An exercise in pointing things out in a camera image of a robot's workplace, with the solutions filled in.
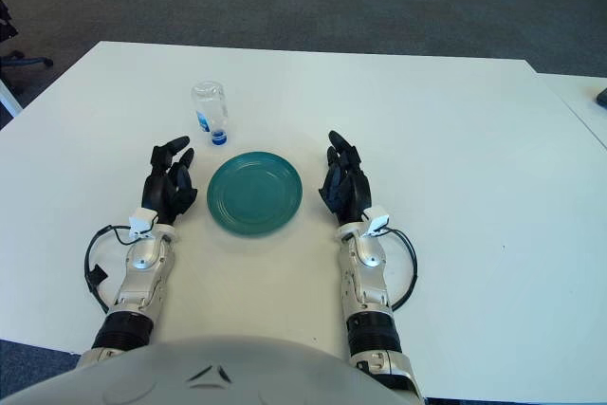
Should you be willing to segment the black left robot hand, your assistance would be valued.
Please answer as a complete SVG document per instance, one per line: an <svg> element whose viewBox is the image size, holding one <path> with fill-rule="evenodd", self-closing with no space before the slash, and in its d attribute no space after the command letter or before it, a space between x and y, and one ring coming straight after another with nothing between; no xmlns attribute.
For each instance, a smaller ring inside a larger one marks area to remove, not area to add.
<svg viewBox="0 0 607 405"><path fill-rule="evenodd" d="M159 224L172 226L197 197L189 173L194 158L189 143L190 138L183 136L153 148L152 171L144 183L141 207L155 211Z"/></svg>

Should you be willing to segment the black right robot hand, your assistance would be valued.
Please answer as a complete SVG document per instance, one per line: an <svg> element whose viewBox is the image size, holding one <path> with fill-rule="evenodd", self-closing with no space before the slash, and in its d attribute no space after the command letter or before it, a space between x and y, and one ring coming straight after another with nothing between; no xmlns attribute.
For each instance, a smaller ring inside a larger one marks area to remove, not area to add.
<svg viewBox="0 0 607 405"><path fill-rule="evenodd" d="M360 168L358 150L334 130L328 138L328 170L319 194L340 226L361 222L363 212L372 206L372 196L368 178Z"/></svg>

